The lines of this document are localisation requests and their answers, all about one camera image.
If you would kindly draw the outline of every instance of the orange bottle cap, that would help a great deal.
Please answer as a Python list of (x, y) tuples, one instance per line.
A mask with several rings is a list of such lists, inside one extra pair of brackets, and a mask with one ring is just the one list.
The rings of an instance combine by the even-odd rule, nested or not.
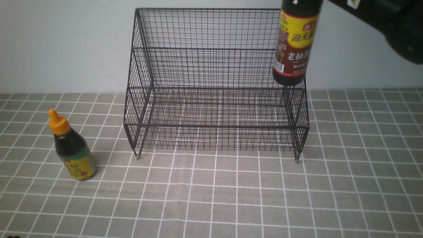
[(49, 127), (53, 134), (60, 135), (66, 133), (71, 126), (64, 116), (57, 114), (56, 110), (49, 110)]

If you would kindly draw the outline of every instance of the wall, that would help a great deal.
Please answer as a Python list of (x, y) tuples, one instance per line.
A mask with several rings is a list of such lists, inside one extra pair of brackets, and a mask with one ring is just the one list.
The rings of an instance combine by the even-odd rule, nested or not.
[[(0, 0), (0, 93), (124, 92), (136, 7), (279, 8), (281, 0)], [(309, 89), (423, 86), (423, 66), (325, 2)]]

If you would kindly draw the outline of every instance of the bottle label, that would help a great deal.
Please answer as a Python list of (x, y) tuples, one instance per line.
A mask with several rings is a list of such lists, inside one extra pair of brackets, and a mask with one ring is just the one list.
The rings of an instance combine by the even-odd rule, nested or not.
[(61, 160), (76, 180), (88, 179), (97, 171), (97, 164), (89, 148), (72, 157), (61, 157)]
[(273, 65), (279, 74), (287, 77), (305, 74), (318, 18), (318, 15), (294, 17), (280, 12)]

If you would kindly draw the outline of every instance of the metal wire basket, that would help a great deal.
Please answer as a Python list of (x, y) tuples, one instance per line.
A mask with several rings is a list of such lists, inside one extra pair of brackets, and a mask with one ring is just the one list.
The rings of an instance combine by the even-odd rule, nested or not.
[(273, 80), (279, 9), (139, 8), (124, 111), (131, 148), (293, 150), (305, 81)]

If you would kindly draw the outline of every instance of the soy sauce bottle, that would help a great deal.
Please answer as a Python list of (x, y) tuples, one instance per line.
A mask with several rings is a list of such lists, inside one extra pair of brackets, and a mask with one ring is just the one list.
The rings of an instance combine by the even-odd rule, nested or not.
[(283, 0), (273, 78), (284, 86), (304, 80), (323, 0)]
[(54, 134), (57, 155), (76, 180), (87, 180), (97, 172), (97, 164), (85, 139), (69, 125), (64, 116), (49, 110), (49, 127)]

